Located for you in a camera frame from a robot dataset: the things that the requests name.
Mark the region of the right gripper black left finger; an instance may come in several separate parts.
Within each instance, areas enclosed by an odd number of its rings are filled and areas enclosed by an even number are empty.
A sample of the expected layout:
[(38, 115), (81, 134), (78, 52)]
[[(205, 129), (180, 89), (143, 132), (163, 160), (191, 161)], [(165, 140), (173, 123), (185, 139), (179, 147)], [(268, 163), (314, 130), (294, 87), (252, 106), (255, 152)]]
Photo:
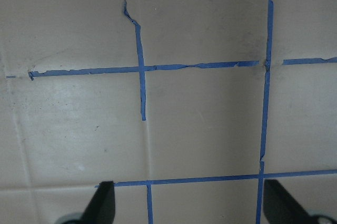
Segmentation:
[(101, 182), (80, 218), (80, 223), (112, 224), (115, 218), (113, 181)]

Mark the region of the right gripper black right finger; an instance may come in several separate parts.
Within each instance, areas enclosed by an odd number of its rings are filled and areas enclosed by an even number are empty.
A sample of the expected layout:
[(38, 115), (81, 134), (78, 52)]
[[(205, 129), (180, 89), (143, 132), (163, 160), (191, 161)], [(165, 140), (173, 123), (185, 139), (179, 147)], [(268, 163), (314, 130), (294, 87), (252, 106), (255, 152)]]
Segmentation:
[(311, 216), (275, 179), (264, 181), (263, 213), (268, 223), (313, 223)]

